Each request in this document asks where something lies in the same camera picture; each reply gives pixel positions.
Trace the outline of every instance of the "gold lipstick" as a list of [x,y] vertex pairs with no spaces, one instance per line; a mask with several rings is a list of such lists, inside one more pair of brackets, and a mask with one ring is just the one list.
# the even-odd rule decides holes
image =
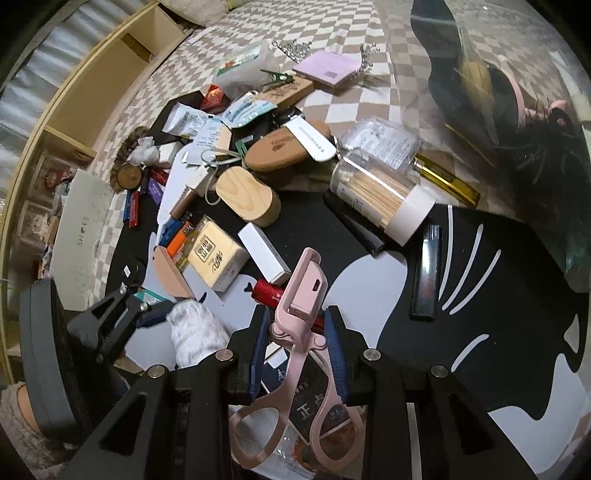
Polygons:
[[421,177],[433,182],[460,202],[470,207],[476,207],[478,204],[480,193],[424,155],[417,153],[414,156],[413,168]]

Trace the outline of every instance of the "metal screw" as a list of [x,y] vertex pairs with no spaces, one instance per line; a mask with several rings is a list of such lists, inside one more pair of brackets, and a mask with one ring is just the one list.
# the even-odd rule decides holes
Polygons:
[[443,365],[433,365],[431,367],[431,373],[437,378],[446,378],[449,371]]
[[227,348],[222,348],[216,352],[216,358],[220,360],[220,362],[227,362],[228,360],[231,360],[233,356],[234,353]]
[[166,369],[163,365],[152,365],[150,368],[148,368],[148,376],[152,378],[160,378],[165,372]]
[[370,362],[375,362],[376,360],[382,358],[382,354],[379,353],[379,350],[376,350],[375,348],[368,348],[365,352],[363,352],[363,356]]

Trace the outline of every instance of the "pink notepad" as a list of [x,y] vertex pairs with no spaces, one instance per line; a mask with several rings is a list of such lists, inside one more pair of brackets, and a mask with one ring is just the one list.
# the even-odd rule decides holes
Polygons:
[[359,60],[339,53],[319,50],[293,67],[300,75],[336,87],[361,67]]

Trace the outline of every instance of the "white jar lid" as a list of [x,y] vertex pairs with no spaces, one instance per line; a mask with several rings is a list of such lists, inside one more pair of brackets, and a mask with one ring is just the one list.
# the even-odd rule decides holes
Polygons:
[[435,198],[420,185],[415,185],[384,231],[403,247],[417,231],[433,205],[435,205]]

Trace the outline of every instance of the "pink eyelash curler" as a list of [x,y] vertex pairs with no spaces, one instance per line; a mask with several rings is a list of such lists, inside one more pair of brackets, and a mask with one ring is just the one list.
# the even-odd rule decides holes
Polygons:
[[[324,295],[328,288],[326,277],[319,267],[320,254],[311,248],[306,248],[294,270],[287,288],[275,311],[275,322],[269,327],[269,335],[273,341],[291,350],[287,363],[287,372],[282,384],[273,392],[257,398],[251,405],[242,407],[230,417],[230,445],[232,453],[240,465],[252,469],[266,460],[275,450],[283,436],[290,415],[291,404],[296,394],[296,387],[306,357],[311,350],[322,360],[324,371],[329,378],[329,384],[310,428],[310,445],[318,461],[327,469],[336,472],[349,464],[363,448],[365,426],[356,407],[344,408],[355,427],[353,446],[344,457],[335,460],[325,454],[320,446],[320,429],[330,409],[343,404],[336,392],[335,378],[330,364],[326,338],[312,332],[310,329],[320,310]],[[263,408],[275,408],[279,412],[279,419],[275,430],[267,444],[256,455],[244,453],[236,438],[238,424],[251,413]]]

